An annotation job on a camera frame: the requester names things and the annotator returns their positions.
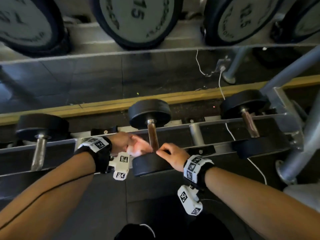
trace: black dumbbell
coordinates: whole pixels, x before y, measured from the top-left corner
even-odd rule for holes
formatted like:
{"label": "black dumbbell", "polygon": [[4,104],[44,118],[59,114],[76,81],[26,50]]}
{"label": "black dumbbell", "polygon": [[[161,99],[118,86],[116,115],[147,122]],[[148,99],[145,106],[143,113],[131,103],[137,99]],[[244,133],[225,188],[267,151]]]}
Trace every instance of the black dumbbell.
{"label": "black dumbbell", "polygon": [[169,105],[159,99],[141,100],[128,110],[130,125],[136,129],[148,129],[152,153],[136,157],[132,161],[135,176],[172,169],[170,164],[155,152],[159,149],[156,127],[162,127],[171,119]]}
{"label": "black dumbbell", "polygon": [[232,148],[242,159],[278,152],[288,148],[289,142],[284,133],[274,133],[267,137],[260,136],[252,120],[251,113],[268,108],[269,100],[259,90],[246,90],[227,97],[220,105],[222,119],[243,118],[250,139],[232,142]]}
{"label": "black dumbbell", "polygon": [[16,135],[21,140],[37,142],[31,171],[40,171],[45,159],[47,141],[67,139],[69,122],[44,113],[22,115],[17,124]]}

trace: yellow strip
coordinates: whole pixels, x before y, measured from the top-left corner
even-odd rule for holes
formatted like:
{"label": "yellow strip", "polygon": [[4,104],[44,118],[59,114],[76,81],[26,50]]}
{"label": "yellow strip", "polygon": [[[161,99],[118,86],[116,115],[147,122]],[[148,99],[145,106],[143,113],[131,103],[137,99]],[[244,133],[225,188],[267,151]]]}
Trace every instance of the yellow strip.
{"label": "yellow strip", "polygon": [[[251,84],[227,86],[227,87],[223,87],[222,90],[224,95],[228,97],[228,96],[231,96],[232,94],[235,94],[244,90],[260,89],[266,83],[267,82],[256,82]],[[316,84],[320,84],[320,75],[294,78],[289,83],[284,85],[283,88],[288,89],[288,88],[312,86]],[[161,99],[166,101],[169,104],[177,104],[177,103],[186,103],[186,102],[209,100],[209,99],[216,99],[216,98],[222,98],[219,88],[211,88],[211,89],[200,90],[200,91],[176,92],[176,93],[160,94],[160,95],[154,95],[154,96],[134,97],[134,98],[126,98],[126,99],[111,100],[111,101],[104,101],[104,102],[87,103],[87,104],[81,104],[81,105],[70,105],[70,106],[46,108],[46,109],[39,109],[39,110],[29,110],[29,111],[16,112],[16,113],[4,113],[4,114],[0,114],[0,126],[15,124],[17,123],[21,115],[26,115],[26,114],[45,113],[45,114],[51,114],[51,115],[56,115],[56,116],[65,118],[65,117],[92,115],[92,114],[126,110],[132,104],[140,100],[146,100],[146,99]]]}

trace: right arm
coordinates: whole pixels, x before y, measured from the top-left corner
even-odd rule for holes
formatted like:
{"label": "right arm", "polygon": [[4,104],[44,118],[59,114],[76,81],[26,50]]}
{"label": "right arm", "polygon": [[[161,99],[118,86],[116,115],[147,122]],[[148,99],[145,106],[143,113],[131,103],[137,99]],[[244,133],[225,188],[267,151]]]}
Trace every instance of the right arm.
{"label": "right arm", "polygon": [[[181,172],[190,157],[171,143],[165,143],[157,154]],[[206,172],[205,183],[212,193],[266,239],[320,239],[320,214],[281,191],[217,167]]]}

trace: qr code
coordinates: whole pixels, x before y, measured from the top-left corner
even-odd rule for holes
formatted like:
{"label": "qr code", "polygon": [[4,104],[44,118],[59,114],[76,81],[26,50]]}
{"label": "qr code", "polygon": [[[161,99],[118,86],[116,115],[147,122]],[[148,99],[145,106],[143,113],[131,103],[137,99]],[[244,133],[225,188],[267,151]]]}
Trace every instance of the qr code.
{"label": "qr code", "polygon": [[190,163],[190,165],[189,165],[189,167],[188,167],[188,170],[190,170],[191,172],[193,172],[193,170],[195,169],[195,167],[196,167],[196,164],[194,164],[194,163]]}
{"label": "qr code", "polygon": [[186,172],[186,178],[192,181],[192,173],[187,171]]}
{"label": "qr code", "polygon": [[106,145],[105,144],[103,144],[103,142],[102,141],[98,141],[98,142],[96,142],[96,143],[94,143],[96,146],[97,146],[97,148],[99,148],[99,149],[102,149],[102,148],[104,148]]}
{"label": "qr code", "polygon": [[121,156],[120,157],[120,161],[124,162],[124,163],[127,163],[128,162],[128,157],[127,156]]}
{"label": "qr code", "polygon": [[196,215],[196,214],[199,213],[200,210],[201,210],[201,209],[199,209],[199,208],[195,208],[195,209],[191,212],[191,214],[192,214],[192,215]]}
{"label": "qr code", "polygon": [[183,193],[180,195],[180,199],[182,200],[182,203],[184,203],[187,200],[188,196],[186,195],[186,192],[183,191]]}
{"label": "qr code", "polygon": [[124,179],[124,178],[125,178],[125,176],[126,176],[126,174],[125,174],[125,173],[118,172],[116,177],[120,177],[121,179]]}
{"label": "qr code", "polygon": [[201,161],[201,158],[199,158],[199,157],[195,157],[194,159],[192,159],[191,160],[192,162],[194,162],[194,163],[198,163],[198,162],[200,162]]}
{"label": "qr code", "polygon": [[95,141],[98,141],[99,139],[98,138],[91,138],[90,140],[88,140],[88,142],[95,142]]}

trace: dumbbell handle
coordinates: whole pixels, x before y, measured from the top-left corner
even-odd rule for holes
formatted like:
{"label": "dumbbell handle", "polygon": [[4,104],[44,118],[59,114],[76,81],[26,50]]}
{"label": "dumbbell handle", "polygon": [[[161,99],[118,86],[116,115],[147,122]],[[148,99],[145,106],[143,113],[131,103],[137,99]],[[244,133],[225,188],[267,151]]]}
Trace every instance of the dumbbell handle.
{"label": "dumbbell handle", "polygon": [[43,134],[38,135],[37,145],[33,154],[31,171],[40,171],[43,166],[46,154],[46,136]]}
{"label": "dumbbell handle", "polygon": [[156,152],[159,149],[157,131],[156,131],[156,121],[147,120],[146,124],[148,125],[149,141],[153,149],[153,152]]}
{"label": "dumbbell handle", "polygon": [[242,109],[241,114],[250,136],[252,138],[260,137],[258,129],[254,124],[254,121],[252,120],[252,117],[249,114],[249,112],[246,109]]}

